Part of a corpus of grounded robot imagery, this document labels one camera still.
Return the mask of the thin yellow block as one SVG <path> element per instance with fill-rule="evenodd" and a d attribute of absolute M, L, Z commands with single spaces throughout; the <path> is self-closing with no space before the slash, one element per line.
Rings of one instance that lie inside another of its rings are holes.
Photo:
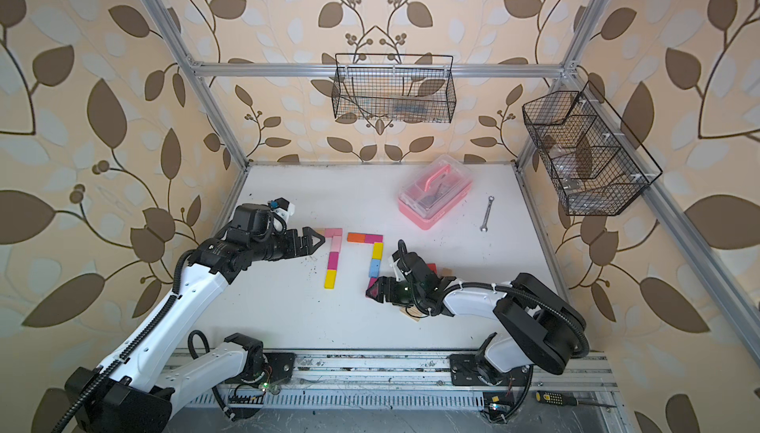
<path fill-rule="evenodd" d="M 336 270 L 328 270 L 324 283 L 324 288 L 326 290 L 334 289 L 336 286 L 336 276 L 338 276 L 338 272 Z"/>

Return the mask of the dark pink block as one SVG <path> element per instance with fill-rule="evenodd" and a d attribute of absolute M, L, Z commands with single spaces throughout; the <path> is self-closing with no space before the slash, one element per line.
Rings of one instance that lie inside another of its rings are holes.
<path fill-rule="evenodd" d="M 340 260 L 340 253 L 338 252 L 331 252 L 328 262 L 328 270 L 329 271 L 337 271 L 338 270 L 338 260 Z"/>

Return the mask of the orange block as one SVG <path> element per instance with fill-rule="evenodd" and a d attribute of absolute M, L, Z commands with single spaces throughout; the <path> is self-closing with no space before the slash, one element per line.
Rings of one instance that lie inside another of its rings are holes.
<path fill-rule="evenodd" d="M 350 232 L 346 237 L 346 241 L 349 243 L 366 243 L 366 235 L 364 233 Z"/>

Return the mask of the light pink block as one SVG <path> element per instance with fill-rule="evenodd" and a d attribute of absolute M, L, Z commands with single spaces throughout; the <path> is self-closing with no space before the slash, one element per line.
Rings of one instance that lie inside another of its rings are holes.
<path fill-rule="evenodd" d="M 342 235 L 335 235 L 331 239 L 331 252 L 340 253 L 342 249 Z"/>

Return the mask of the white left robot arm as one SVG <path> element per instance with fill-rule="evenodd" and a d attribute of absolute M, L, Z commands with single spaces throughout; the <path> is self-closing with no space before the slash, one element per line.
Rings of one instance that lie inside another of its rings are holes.
<path fill-rule="evenodd" d="M 53 431 L 76 421 L 85 432 L 160 432 L 182 407 L 228 379 L 267 387 L 274 370 L 263 344 L 240 333 L 172 374 L 164 367 L 181 342 L 198 336 L 196 321 L 251 264 L 308 257 L 325 244 L 311 227 L 288 227 L 294 211 L 287 199 L 244 203 L 213 237 L 184 252 L 162 304 L 96 368 L 79 368 L 66 381 L 70 405 Z"/>

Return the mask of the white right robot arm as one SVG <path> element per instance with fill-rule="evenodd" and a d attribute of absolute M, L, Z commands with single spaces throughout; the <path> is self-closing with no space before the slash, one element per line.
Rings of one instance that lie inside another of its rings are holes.
<path fill-rule="evenodd" d="M 451 366 L 453 375 L 469 375 L 480 385 L 521 387 L 515 399 L 487 401 L 482 413 L 491 423 L 505 424 L 519 411 L 535 369 L 559 376 L 570 360 L 591 351 L 584 317 L 532 274 L 520 273 L 508 284 L 467 282 L 439 274 L 405 244 L 399 244 L 390 264 L 393 275 L 372 279 L 366 298 L 393 304 L 415 319 L 468 315 L 503 326 L 475 354 Z"/>

